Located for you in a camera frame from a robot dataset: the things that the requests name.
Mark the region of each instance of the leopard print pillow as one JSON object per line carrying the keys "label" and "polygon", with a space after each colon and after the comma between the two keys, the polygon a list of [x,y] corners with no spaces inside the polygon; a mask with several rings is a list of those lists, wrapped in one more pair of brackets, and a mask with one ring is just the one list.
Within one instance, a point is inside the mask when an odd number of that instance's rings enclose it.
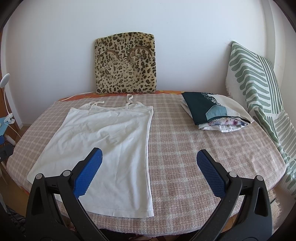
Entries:
{"label": "leopard print pillow", "polygon": [[154,93],[155,43],[152,34],[130,32],[96,39],[96,92]]}

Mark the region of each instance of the white fabric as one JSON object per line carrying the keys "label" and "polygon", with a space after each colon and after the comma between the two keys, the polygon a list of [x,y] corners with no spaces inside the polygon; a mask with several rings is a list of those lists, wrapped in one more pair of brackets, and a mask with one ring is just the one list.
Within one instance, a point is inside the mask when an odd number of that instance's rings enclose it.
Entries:
{"label": "white fabric", "polygon": [[148,173],[148,138],[152,106],[133,102],[125,107],[104,108],[91,102],[71,108],[63,124],[30,170],[33,183],[38,173],[45,177],[72,170],[94,147],[103,161],[86,194],[79,197],[89,212],[115,217],[154,216]]}
{"label": "white fabric", "polygon": [[192,118],[192,114],[189,110],[189,107],[186,103],[186,101],[183,99],[183,100],[180,100],[180,103],[181,103],[181,106],[183,107],[183,109],[187,112],[187,114]]}
{"label": "white fabric", "polygon": [[231,132],[231,131],[237,131],[244,126],[242,125],[236,125],[236,126],[231,126],[231,125],[216,125],[216,126],[205,126],[205,127],[199,127],[199,129],[203,131],[220,131],[220,132]]}

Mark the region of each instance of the blue gripper pad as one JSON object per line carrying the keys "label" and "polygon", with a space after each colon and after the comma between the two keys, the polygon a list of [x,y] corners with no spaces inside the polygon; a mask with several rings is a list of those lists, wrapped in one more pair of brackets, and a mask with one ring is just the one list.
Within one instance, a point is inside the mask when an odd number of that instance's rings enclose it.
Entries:
{"label": "blue gripper pad", "polygon": [[223,198],[225,196],[225,182],[209,158],[200,150],[197,153],[196,161],[214,195]]}
{"label": "blue gripper pad", "polygon": [[2,145],[5,142],[4,136],[0,136],[0,145]]}
{"label": "blue gripper pad", "polygon": [[102,164],[102,160],[103,153],[101,149],[98,149],[75,179],[73,193],[77,199],[79,196],[86,193],[91,181]]}

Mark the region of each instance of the checkered blanket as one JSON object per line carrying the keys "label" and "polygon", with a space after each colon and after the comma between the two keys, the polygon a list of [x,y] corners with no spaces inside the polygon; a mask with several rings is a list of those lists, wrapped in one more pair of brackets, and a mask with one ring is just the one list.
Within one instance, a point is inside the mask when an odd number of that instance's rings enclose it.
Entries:
{"label": "checkered blanket", "polygon": [[[64,121],[70,107],[104,100],[104,107],[119,107],[125,96],[108,96],[55,102],[27,130],[7,163],[13,180],[26,190],[26,177],[44,147]],[[149,174],[154,217],[117,218],[89,213],[99,228],[146,236],[180,234],[199,229],[216,208],[216,198],[196,164],[196,154],[206,149],[227,171],[241,177],[264,177],[267,189],[276,185],[286,166],[273,142],[256,123],[239,131],[201,131],[180,105],[181,95],[143,94],[134,100],[152,105],[149,134]],[[233,213],[237,213],[240,198]],[[62,214],[66,214],[59,203]]]}

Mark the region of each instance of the wooden floor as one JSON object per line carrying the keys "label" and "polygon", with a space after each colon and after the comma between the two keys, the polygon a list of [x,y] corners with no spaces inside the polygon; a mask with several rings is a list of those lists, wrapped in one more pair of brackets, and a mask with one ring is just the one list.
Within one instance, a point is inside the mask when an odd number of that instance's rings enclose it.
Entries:
{"label": "wooden floor", "polygon": [[[19,131],[19,135],[22,136],[28,128],[29,127],[24,126]],[[4,175],[4,178],[8,183],[6,184],[3,178],[0,177],[0,193],[3,196],[5,204],[11,207],[13,210],[15,210],[17,213],[25,216],[29,198],[28,194],[26,194],[22,189],[20,189],[19,186],[10,178],[10,176],[4,171],[2,165],[0,165],[0,167]],[[273,213],[273,219],[275,220],[274,214],[278,215],[278,206],[276,205],[276,202],[271,204],[271,211]],[[237,215],[234,215],[228,220],[226,226],[223,229],[223,232],[230,229],[233,226],[236,217]]]}

